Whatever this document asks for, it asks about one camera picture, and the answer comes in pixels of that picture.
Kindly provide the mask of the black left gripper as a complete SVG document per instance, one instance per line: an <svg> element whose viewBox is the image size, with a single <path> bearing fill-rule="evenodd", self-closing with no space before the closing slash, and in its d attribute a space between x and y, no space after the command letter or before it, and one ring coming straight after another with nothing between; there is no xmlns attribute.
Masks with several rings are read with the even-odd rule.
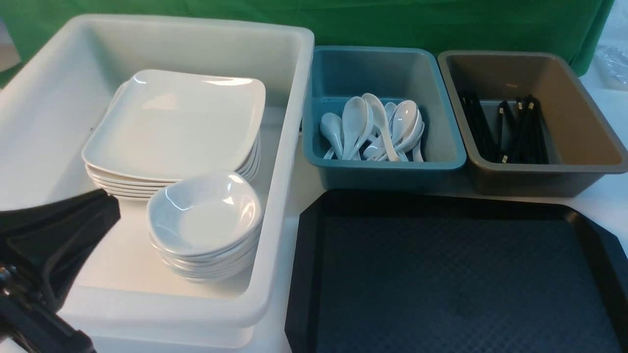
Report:
<svg viewBox="0 0 628 353"><path fill-rule="evenodd" d="M27 353L94 353L56 313L92 251L121 218L102 189L0 214L0 337Z"/></svg>

